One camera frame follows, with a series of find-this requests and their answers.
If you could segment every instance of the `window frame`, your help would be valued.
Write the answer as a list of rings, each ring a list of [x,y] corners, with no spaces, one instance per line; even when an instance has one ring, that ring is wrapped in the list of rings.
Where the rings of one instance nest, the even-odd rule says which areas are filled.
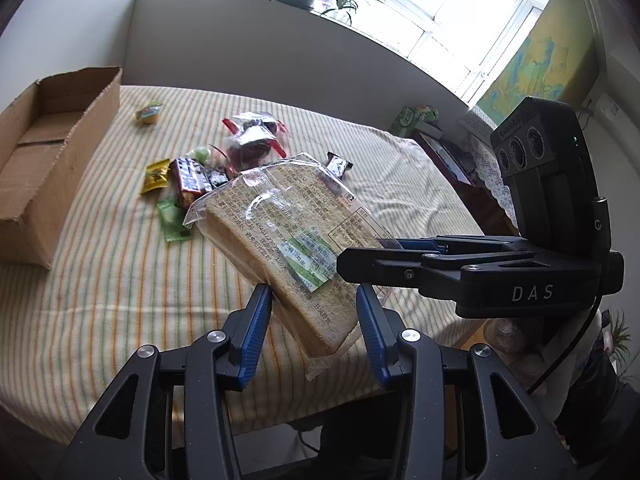
[[[423,31],[422,35],[420,36],[420,38],[418,38],[414,47],[411,49],[407,56],[404,56],[396,49],[392,49],[391,47],[386,46],[380,40],[377,40],[369,34],[359,31],[357,28],[350,28],[353,28],[353,30],[356,30],[359,34],[363,34],[364,36],[375,40],[377,43],[382,44],[385,48],[389,48],[390,50],[398,54],[398,56],[404,57],[412,63],[413,59],[415,58],[417,52],[424,44],[424,42],[427,41],[431,36],[434,36],[434,38],[444,48],[446,48],[453,57],[459,60],[460,63],[469,70],[469,74],[462,81],[462,83],[460,83],[460,85],[455,89],[449,88],[449,91],[451,91],[464,102],[468,104],[474,104],[481,96],[481,94],[479,95],[479,91],[483,88],[488,88],[488,86],[490,86],[490,80],[492,80],[491,78],[494,75],[497,75],[495,74],[495,67],[502,64],[501,61],[504,62],[503,58],[506,50],[516,37],[518,31],[520,30],[520,27],[522,27],[522,25],[525,23],[525,20],[527,19],[529,14],[534,9],[542,12],[543,6],[533,0],[518,0],[517,3],[514,4],[514,9],[511,13],[509,21],[505,24],[500,33],[498,33],[494,37],[492,46],[487,51],[486,55],[482,58],[481,62],[475,64],[463,59],[463,56],[461,56],[459,52],[456,52],[455,45],[451,44],[450,41],[447,41],[446,32],[437,23],[437,15],[446,1],[447,0],[443,0],[436,13],[431,16],[427,11],[414,4],[411,0],[384,0],[384,3],[387,4],[391,9],[393,9],[395,12],[398,12],[401,16],[412,22],[417,27],[421,28]],[[331,17],[323,17],[336,23],[340,23],[345,27],[349,27],[349,25],[338,22],[337,20],[333,20]],[[420,70],[426,72],[426,69],[424,67],[418,66],[415,63],[414,65],[417,66]]]

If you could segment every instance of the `candy wrapper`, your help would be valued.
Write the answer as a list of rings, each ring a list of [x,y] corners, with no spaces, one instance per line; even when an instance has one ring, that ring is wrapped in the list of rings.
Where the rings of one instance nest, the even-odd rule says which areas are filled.
[[[145,171],[145,182],[142,185],[142,193],[146,193],[153,189],[159,189],[161,187],[167,187],[169,185],[169,159],[160,160],[149,164]]]
[[[187,156],[197,160],[200,164],[206,164],[211,158],[211,150],[206,146],[198,146],[187,153]]]
[[[278,140],[279,134],[288,133],[287,128],[271,114],[245,112],[222,122],[231,133],[224,148],[236,173],[262,165],[272,149],[281,157],[287,156]]]
[[[196,199],[213,189],[197,160],[176,158],[171,163],[171,170],[178,187],[178,206],[183,209],[188,209]]]
[[[175,205],[173,200],[161,200],[156,204],[162,222],[162,232],[167,242],[191,240],[191,231],[184,225],[185,211]]]
[[[340,180],[342,180],[344,174],[348,170],[353,168],[353,164],[351,164],[348,160],[340,158],[335,153],[327,152],[326,156],[328,158],[326,168]]]
[[[142,124],[156,124],[160,118],[160,110],[162,110],[162,103],[160,101],[151,101],[136,112],[136,119]]]
[[[347,247],[400,248],[306,153],[243,171],[193,203],[185,224],[194,222],[246,278],[271,285],[274,312],[310,358],[308,378],[360,336],[357,285],[336,273],[337,255]]]
[[[202,169],[204,170],[204,174],[211,184],[211,187],[222,186],[223,184],[229,182],[229,179],[226,176],[225,168],[215,168],[210,164],[203,164]]]

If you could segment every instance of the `lace tablecloth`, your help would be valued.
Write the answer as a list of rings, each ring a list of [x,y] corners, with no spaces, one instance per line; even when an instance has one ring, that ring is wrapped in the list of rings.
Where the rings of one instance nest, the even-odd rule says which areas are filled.
[[[476,162],[476,173],[478,177],[484,182],[486,188],[491,191],[491,194],[498,201],[500,207],[504,209],[505,213],[507,213],[513,225],[518,227],[516,223],[516,211],[513,208],[513,201],[511,200],[511,191],[502,182],[500,167],[498,166],[494,152],[472,134],[468,134],[467,138],[462,142],[461,147],[471,153]]]

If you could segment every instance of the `bread slice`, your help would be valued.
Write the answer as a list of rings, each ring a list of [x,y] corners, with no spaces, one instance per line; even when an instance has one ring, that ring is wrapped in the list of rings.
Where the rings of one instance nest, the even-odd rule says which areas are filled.
[[[334,354],[353,330],[357,285],[338,274],[310,292],[278,245],[314,228],[335,254],[381,247],[386,237],[362,204],[310,156],[244,172],[207,202],[204,231],[249,280],[271,285],[278,317],[309,357]]]

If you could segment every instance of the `striped bedsheet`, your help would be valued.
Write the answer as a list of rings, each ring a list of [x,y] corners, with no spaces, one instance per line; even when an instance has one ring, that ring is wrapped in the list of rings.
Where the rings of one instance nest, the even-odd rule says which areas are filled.
[[[164,103],[158,124],[135,110]],[[94,153],[66,217],[51,270],[0,264],[0,403],[44,435],[69,442],[140,345],[189,345],[241,308],[252,284],[199,232],[167,243],[156,214],[164,194],[140,196],[145,166],[199,144],[220,145],[221,120],[266,110],[290,129],[289,153],[353,162],[344,183],[396,237],[481,234],[456,193],[412,140],[256,99],[177,88],[123,86],[120,110]],[[407,326],[454,345],[477,323],[454,304],[393,291],[386,306]],[[237,433],[294,420],[375,391],[362,340],[312,381],[305,357],[271,319],[257,375],[229,395]],[[174,420],[180,428],[180,396]]]

